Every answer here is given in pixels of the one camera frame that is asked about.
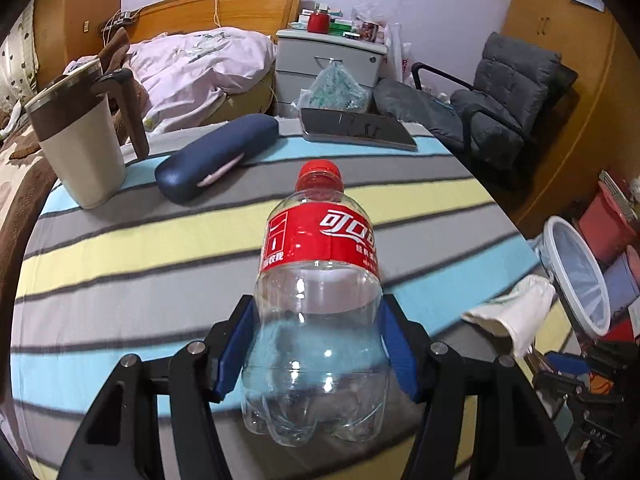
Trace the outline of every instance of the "gray armchair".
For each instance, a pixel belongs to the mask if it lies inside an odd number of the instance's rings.
[[[399,82],[380,80],[374,89],[378,111],[398,120],[418,122],[471,170],[480,161],[497,171],[513,169],[543,109],[549,109],[571,87],[577,73],[558,53],[493,33],[487,40],[474,84],[424,63],[412,67],[415,87],[420,70],[445,77],[464,89],[450,105]]]

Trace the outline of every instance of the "smartphone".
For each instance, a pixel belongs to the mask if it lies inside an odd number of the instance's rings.
[[[417,151],[414,138],[391,117],[302,108],[303,137],[309,142],[341,142]]]

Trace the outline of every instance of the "mug handle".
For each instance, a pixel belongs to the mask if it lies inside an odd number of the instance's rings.
[[[91,85],[91,91],[95,95],[108,92],[116,98],[122,113],[122,122],[129,134],[138,160],[146,158],[149,154],[149,142],[146,139],[145,127],[142,125],[142,117],[140,117],[138,109],[133,72],[128,68],[113,70],[96,79]]]

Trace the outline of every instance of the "red plastic bin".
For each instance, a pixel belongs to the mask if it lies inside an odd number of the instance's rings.
[[[607,187],[598,182],[600,190],[587,211],[578,220],[580,232],[597,260],[612,264],[626,245],[636,238]]]

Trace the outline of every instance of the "wooden cabinet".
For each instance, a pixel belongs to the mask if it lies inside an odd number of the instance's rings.
[[[531,190],[519,206],[506,207],[520,230],[533,236],[546,218],[591,192],[601,169],[625,156],[623,132],[631,125],[613,115],[608,92],[634,106],[638,80],[627,77],[618,90],[610,81],[615,71],[633,72],[639,61],[625,50],[626,38],[608,10],[598,12],[571,0],[512,0],[502,32],[562,53],[562,63],[578,73],[552,113],[564,117],[551,117],[534,132],[543,142]],[[607,116],[610,127],[603,128]]]
[[[40,63],[38,88],[81,56],[98,54],[98,28],[120,9],[120,0],[35,0],[33,34]]]

